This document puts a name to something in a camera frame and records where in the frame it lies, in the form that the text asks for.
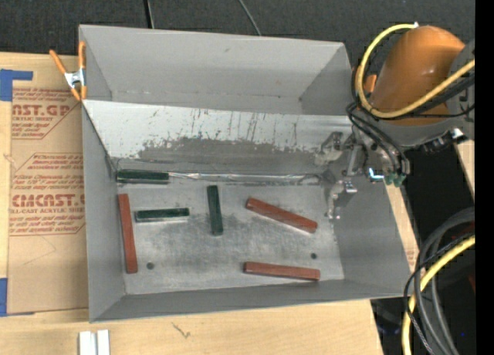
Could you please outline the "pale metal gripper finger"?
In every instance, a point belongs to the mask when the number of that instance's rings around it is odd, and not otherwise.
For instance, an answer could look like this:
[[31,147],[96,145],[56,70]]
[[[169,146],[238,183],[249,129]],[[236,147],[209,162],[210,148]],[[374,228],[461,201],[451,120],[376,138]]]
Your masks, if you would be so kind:
[[327,217],[340,219],[341,212],[358,192],[351,179],[338,180],[329,190],[327,196]]
[[315,165],[328,165],[340,158],[342,155],[342,132],[333,132],[320,145],[320,148],[315,153]]

